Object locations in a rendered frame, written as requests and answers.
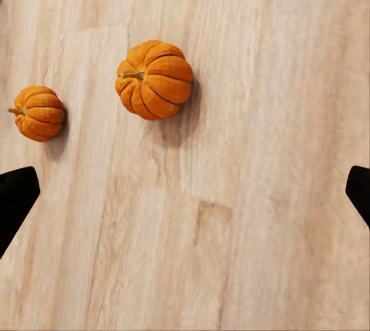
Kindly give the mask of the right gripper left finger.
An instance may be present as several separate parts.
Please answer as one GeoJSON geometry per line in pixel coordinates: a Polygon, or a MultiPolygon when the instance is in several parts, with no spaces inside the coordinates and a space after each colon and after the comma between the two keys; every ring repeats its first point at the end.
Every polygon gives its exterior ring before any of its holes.
{"type": "Polygon", "coordinates": [[[0,174],[0,258],[40,196],[33,166],[0,174]]]}

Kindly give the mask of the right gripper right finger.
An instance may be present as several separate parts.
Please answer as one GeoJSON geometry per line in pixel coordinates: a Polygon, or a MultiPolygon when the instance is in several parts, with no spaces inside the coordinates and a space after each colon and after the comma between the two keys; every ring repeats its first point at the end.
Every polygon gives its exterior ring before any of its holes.
{"type": "Polygon", "coordinates": [[[351,166],[345,192],[370,228],[370,169],[351,166]]]}

